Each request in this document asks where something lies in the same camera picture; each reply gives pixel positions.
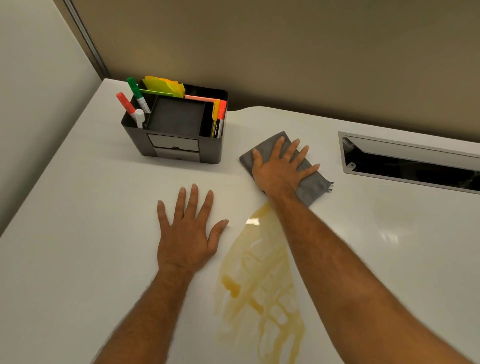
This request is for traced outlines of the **person's right hand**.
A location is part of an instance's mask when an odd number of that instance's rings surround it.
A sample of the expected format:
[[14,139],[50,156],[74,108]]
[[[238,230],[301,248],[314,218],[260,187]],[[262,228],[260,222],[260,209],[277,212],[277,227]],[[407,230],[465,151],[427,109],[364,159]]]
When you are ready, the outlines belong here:
[[288,163],[280,156],[281,149],[285,144],[285,137],[281,136],[274,144],[264,173],[253,173],[256,185],[267,197],[274,201],[277,199],[294,199],[300,182],[298,168],[305,160],[309,146],[303,147],[299,154]]

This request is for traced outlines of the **person's left hand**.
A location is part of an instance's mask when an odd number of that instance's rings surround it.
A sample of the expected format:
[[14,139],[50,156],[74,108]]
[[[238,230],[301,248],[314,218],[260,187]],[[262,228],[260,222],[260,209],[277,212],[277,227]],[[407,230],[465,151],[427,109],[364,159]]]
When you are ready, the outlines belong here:
[[207,249],[210,234],[207,234],[207,222],[213,209],[213,191],[207,192],[200,211],[196,213],[193,226],[183,227],[183,189],[184,187],[181,187],[178,193],[170,232],[160,234],[157,252],[158,276],[192,277],[216,254],[208,252]]

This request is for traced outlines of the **person's right forearm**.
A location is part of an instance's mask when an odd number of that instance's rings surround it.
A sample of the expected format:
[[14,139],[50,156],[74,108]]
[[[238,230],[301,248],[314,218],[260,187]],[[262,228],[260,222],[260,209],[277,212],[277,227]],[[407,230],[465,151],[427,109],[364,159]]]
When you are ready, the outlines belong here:
[[345,364],[473,364],[423,325],[291,188],[262,190]]

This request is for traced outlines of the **person's left forearm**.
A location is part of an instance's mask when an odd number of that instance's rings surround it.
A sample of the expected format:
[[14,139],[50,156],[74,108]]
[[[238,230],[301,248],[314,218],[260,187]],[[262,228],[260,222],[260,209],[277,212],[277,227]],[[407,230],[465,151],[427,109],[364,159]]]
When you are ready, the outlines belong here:
[[139,301],[117,326],[93,364],[166,364],[194,270],[160,267]]

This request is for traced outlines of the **orange highlighter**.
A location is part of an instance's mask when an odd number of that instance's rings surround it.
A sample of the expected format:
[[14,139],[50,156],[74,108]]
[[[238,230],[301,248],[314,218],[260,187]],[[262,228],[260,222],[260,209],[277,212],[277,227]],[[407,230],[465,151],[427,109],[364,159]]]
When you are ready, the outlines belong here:
[[227,111],[227,100],[220,100],[219,110],[217,114],[216,130],[214,134],[215,138],[221,137],[226,111]]

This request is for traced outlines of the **yellow highlighter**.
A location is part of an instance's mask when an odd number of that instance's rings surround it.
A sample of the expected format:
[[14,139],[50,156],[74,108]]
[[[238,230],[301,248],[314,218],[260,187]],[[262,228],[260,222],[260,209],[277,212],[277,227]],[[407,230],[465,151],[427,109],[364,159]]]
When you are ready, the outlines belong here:
[[213,109],[212,109],[212,128],[211,128],[211,138],[215,138],[215,130],[216,130],[216,125],[217,125],[217,120],[218,120],[218,113],[219,113],[219,107],[221,104],[220,99],[215,99],[213,101]]

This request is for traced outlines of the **yellow liquid spill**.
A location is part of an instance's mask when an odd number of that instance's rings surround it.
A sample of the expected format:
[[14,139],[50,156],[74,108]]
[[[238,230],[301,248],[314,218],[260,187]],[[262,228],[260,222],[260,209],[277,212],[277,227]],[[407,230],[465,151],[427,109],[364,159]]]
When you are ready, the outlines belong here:
[[258,364],[296,364],[305,325],[288,242],[270,203],[255,211],[223,258],[214,291],[217,340]]

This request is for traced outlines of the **black desk organizer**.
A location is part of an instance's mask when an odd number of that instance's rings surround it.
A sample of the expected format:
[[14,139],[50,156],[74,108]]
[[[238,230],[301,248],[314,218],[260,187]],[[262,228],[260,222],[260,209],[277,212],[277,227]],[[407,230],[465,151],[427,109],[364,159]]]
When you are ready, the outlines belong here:
[[[226,100],[226,90],[183,84],[185,95]],[[121,124],[141,155],[217,165],[222,158],[225,120],[220,138],[211,138],[212,102],[143,94],[151,110],[143,129],[125,112]],[[130,100],[141,109],[133,96]]]

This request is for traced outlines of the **red marker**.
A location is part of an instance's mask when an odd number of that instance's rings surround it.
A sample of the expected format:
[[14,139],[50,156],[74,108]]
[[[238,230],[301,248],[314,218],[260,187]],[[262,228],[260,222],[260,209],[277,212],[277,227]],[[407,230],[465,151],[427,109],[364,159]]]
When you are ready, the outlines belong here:
[[146,121],[144,111],[140,108],[135,108],[133,104],[127,99],[125,94],[117,93],[116,97],[120,101],[126,112],[129,114],[129,116],[135,121],[137,128],[143,129],[144,123]]

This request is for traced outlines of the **yellow sticky notes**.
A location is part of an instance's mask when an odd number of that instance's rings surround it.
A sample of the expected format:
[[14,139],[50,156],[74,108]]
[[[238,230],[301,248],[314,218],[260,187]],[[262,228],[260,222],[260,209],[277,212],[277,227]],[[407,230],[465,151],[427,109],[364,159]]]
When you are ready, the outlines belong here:
[[154,76],[146,76],[144,79],[142,79],[142,82],[145,86],[143,89],[172,93],[174,94],[175,98],[183,99],[185,96],[185,87],[183,83],[179,83],[177,81],[171,81],[165,78]]

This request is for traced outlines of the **green marker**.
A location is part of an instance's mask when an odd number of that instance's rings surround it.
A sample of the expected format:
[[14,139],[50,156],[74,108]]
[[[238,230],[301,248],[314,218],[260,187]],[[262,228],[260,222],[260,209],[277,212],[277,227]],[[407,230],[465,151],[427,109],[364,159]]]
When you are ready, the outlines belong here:
[[147,101],[146,101],[144,95],[142,94],[137,82],[135,81],[135,78],[133,78],[133,77],[128,78],[127,83],[129,85],[130,89],[132,90],[133,95],[134,95],[135,99],[137,100],[137,103],[139,104],[139,106],[143,110],[143,112],[145,114],[151,114],[151,109],[148,106]]

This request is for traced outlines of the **metal partition post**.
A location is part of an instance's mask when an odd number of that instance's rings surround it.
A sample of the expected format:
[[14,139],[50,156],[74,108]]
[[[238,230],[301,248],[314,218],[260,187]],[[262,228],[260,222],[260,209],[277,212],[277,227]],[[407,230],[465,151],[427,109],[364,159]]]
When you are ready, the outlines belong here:
[[79,30],[84,42],[87,45],[89,52],[92,54],[93,59],[96,65],[99,68],[100,74],[103,78],[111,78],[111,73],[108,70],[105,61],[103,60],[97,46],[95,45],[93,38],[91,37],[90,33],[87,30],[83,20],[81,19],[80,13],[75,7],[73,0],[62,0],[64,5],[66,6],[69,15],[71,16],[73,22],[75,23],[77,29]]

